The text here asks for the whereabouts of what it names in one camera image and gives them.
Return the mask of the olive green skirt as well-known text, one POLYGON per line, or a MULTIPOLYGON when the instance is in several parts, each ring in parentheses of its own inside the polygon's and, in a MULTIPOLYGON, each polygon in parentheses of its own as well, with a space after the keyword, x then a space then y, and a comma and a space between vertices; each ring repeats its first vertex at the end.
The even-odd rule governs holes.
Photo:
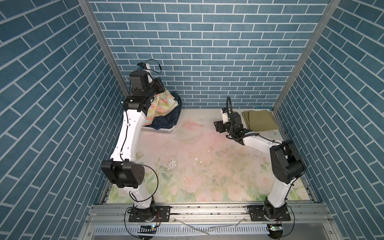
POLYGON ((242 112, 242 116, 247 128, 253 132, 258 133, 279 129, 272 113, 268 110, 244 111, 242 112))

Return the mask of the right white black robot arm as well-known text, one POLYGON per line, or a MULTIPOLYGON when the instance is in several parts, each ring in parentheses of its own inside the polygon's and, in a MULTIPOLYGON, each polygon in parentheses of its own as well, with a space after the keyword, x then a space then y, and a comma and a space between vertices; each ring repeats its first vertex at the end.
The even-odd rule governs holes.
POLYGON ((228 133, 229 139, 269 155, 275 180, 265 199, 263 214, 264 218, 270 221, 283 217, 288 212, 288 194, 295 181, 307 169, 295 143, 291 140, 277 142, 245 129, 239 113, 231 111, 228 107, 222 109, 222 120, 214 122, 214 125, 217 132, 228 133))

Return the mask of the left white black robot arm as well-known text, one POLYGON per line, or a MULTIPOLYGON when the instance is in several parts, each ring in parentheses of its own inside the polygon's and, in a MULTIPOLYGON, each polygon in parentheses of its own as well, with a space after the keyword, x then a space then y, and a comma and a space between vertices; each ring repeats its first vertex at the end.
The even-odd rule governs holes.
POLYGON ((123 123, 117 144, 101 170, 108 180, 123 189, 134 201, 134 207, 147 210, 154 205, 154 195, 143 186, 145 167, 136 162, 137 145, 142 126, 157 94, 165 87, 150 70, 135 70, 130 74, 131 91, 122 103, 123 123))

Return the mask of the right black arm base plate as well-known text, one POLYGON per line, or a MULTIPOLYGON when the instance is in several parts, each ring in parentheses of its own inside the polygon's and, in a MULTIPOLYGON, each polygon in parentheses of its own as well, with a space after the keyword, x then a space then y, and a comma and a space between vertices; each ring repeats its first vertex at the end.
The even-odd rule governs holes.
POLYGON ((283 205, 280 208, 274 208, 270 205, 250 205, 247 206, 247 211, 250 215, 252 222, 289 222, 291 220, 287 205, 283 205))

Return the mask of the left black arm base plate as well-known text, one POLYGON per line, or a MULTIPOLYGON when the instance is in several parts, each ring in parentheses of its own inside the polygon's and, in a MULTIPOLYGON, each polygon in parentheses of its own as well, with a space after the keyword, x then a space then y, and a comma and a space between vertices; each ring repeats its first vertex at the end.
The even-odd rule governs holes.
POLYGON ((151 206, 146 209, 132 208, 128 210, 128 220, 130 223, 144 223, 158 221, 169 222, 170 220, 170 206, 151 206))

